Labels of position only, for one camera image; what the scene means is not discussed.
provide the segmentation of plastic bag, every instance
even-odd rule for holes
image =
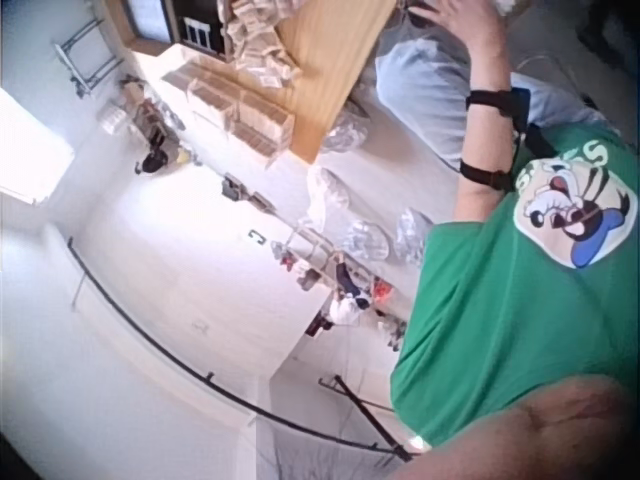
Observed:
[[[316,165],[309,167],[307,188],[311,204],[307,210],[307,216],[300,223],[322,233],[327,219],[327,206],[348,208],[349,193],[342,180],[326,168]]]
[[[424,261],[424,249],[429,232],[433,228],[433,222],[407,208],[398,219],[396,240],[394,249],[396,255],[406,263],[421,267]]]
[[[369,136],[370,123],[371,119],[367,112],[358,104],[347,100],[333,128],[325,137],[320,151],[344,153],[355,150]]]
[[[382,261],[389,256],[389,241],[380,227],[358,220],[349,227],[342,249],[354,258]]]

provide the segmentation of window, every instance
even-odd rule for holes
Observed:
[[[27,203],[49,197],[74,152],[0,89],[0,192]]]

